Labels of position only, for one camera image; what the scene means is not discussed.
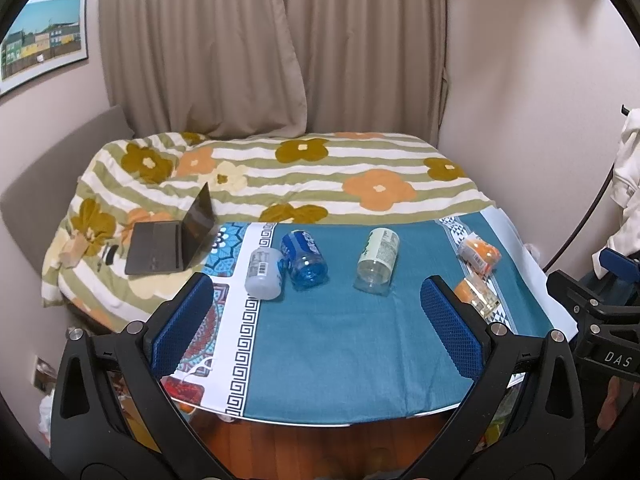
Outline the clear cup with orange print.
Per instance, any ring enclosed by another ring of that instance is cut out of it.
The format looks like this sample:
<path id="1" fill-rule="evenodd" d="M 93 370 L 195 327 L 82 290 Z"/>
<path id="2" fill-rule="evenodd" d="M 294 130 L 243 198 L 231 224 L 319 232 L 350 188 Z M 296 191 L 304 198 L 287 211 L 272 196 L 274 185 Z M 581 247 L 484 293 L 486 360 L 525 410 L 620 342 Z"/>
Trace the clear cup with orange print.
<path id="1" fill-rule="evenodd" d="M 481 276 L 475 273 L 466 276 L 454 288 L 454 294 L 464 304 L 470 304 L 475 311 L 488 321 L 500 307 L 498 296 L 489 288 Z"/>

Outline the orange labelled plastic cup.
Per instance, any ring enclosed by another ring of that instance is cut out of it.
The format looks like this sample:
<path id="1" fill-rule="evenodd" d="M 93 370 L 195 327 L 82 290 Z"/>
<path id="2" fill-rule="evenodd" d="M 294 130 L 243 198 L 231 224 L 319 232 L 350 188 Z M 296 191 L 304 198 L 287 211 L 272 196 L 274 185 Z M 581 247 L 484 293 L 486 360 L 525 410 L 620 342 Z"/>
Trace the orange labelled plastic cup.
<path id="1" fill-rule="evenodd" d="M 458 246 L 458 256 L 472 270 L 481 276 L 491 274 L 501 260 L 501 254 L 494 245 L 483 240 L 475 233 L 465 237 Z"/>

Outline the white frosted plastic cup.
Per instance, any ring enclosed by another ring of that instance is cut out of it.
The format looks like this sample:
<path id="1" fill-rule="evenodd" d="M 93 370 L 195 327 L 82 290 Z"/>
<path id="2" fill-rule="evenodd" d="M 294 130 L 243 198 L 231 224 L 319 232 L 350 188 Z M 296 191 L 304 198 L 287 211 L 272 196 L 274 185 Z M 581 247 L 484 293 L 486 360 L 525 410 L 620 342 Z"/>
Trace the white frosted plastic cup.
<path id="1" fill-rule="evenodd" d="M 262 301 L 277 299 L 282 292 L 283 255 L 276 248 L 257 248 L 250 255 L 245 290 Z"/>

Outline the blue transparent plastic cup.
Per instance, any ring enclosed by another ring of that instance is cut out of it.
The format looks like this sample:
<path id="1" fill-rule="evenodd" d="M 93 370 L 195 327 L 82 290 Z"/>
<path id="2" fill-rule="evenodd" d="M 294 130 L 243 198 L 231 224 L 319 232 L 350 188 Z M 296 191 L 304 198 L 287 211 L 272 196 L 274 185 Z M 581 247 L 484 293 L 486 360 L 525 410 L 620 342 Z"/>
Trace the blue transparent plastic cup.
<path id="1" fill-rule="evenodd" d="M 294 230 L 285 234 L 281 240 L 281 252 L 296 290 L 322 285 L 328 279 L 326 259 L 309 232 Z"/>

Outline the white hanging clothes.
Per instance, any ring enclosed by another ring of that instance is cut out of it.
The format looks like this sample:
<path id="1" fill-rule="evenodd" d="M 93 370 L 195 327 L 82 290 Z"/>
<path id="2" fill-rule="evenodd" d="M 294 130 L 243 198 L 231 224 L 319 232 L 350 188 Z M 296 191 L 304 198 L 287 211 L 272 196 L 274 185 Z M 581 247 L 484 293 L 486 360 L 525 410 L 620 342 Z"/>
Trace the white hanging clothes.
<path id="1" fill-rule="evenodd" d="M 592 255 L 592 267 L 597 278 L 607 270 L 600 263 L 600 253 L 611 248 L 623 256 L 639 251 L 639 110 L 629 111 L 615 157 L 611 198 L 622 210 L 620 228 L 606 244 Z"/>

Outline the dark grey laptop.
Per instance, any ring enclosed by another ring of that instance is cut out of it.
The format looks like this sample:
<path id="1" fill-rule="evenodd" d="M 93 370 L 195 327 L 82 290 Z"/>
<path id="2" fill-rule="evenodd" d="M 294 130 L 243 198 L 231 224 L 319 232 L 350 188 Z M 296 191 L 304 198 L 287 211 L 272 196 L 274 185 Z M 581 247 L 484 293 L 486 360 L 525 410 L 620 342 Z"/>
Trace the dark grey laptop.
<path id="1" fill-rule="evenodd" d="M 134 225 L 125 273 L 140 276 L 186 270 L 215 223 L 206 184 L 181 220 L 138 222 Z"/>

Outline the small black object on duvet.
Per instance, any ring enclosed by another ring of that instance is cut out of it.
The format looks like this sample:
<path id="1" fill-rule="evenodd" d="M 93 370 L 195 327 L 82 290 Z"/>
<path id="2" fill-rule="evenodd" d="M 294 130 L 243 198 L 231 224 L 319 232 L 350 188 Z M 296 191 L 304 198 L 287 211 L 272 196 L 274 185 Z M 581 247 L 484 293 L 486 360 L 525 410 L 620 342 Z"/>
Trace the small black object on duvet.
<path id="1" fill-rule="evenodd" d="M 110 248 L 108 248 L 108 251 L 107 251 L 106 256 L 104 258 L 104 263 L 107 266 L 110 266 L 114 262 L 115 255 L 116 255 L 116 252 L 118 252 L 118 250 L 119 250 L 119 246 L 118 245 L 113 245 Z"/>

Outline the teal patterned tablecloth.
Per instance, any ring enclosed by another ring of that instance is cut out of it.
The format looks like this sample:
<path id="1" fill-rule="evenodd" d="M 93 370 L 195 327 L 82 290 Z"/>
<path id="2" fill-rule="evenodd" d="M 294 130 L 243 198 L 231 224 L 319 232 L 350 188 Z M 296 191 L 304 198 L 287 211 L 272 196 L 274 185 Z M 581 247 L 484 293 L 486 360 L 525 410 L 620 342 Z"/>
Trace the teal patterned tablecloth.
<path id="1" fill-rule="evenodd" d="M 229 222 L 204 266 L 212 308 L 164 387 L 185 404 L 234 418 L 285 425 L 345 426 L 454 408 L 470 388 L 420 305 L 431 275 L 449 286 L 465 277 L 457 248 L 473 233 L 499 249 L 489 286 L 494 320 L 520 335 L 560 330 L 573 319 L 546 291 L 546 276 L 509 218 L 494 207 L 475 214 L 400 224 L 390 291 L 356 289 L 367 226 L 312 226 L 328 280 L 307 290 L 285 284 L 272 301 L 247 295 L 250 254 L 280 243 L 288 226 Z"/>

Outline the floral striped duvet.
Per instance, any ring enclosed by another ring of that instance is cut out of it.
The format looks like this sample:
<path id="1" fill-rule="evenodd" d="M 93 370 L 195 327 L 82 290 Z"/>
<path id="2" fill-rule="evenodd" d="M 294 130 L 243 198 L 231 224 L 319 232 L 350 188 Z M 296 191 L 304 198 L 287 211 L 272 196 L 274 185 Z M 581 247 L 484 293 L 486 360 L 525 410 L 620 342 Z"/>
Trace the floral striped duvet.
<path id="1" fill-rule="evenodd" d="M 41 297 L 108 330 L 148 318 L 188 272 L 130 278 L 134 225 L 179 220 L 208 184 L 220 221 L 401 224 L 470 214 L 488 197 L 431 144 L 400 133 L 210 140 L 163 132 L 104 145 L 78 179 L 44 256 Z M 114 262 L 104 258 L 118 245 Z"/>

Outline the grey headboard cushion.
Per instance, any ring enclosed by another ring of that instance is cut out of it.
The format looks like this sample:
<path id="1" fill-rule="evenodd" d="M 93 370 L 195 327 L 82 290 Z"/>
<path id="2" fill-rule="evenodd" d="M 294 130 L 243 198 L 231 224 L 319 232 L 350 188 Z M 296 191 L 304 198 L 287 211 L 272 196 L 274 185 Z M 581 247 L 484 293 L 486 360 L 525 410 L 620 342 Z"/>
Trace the grey headboard cushion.
<path id="1" fill-rule="evenodd" d="M 1 194 L 2 220 L 35 274 L 93 156 L 107 143 L 133 138 L 124 111 L 114 106 L 54 144 Z"/>

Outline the beige curtain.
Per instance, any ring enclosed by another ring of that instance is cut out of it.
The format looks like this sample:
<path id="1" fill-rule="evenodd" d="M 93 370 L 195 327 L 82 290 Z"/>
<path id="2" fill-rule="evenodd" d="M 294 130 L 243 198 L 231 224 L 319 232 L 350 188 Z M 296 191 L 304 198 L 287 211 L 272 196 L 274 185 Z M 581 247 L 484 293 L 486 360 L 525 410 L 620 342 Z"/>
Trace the beige curtain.
<path id="1" fill-rule="evenodd" d="M 108 98 L 140 136 L 438 140 L 447 0 L 99 0 L 99 25 Z"/>

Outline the framed landscape picture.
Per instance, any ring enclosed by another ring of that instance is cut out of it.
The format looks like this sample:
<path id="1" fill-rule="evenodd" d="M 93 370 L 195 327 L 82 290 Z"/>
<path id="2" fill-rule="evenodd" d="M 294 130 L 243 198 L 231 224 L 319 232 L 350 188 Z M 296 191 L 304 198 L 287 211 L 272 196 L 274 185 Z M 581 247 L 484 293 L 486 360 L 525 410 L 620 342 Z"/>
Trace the framed landscape picture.
<path id="1" fill-rule="evenodd" d="M 1 43 L 1 95 L 87 61 L 87 0 L 28 0 Z"/>

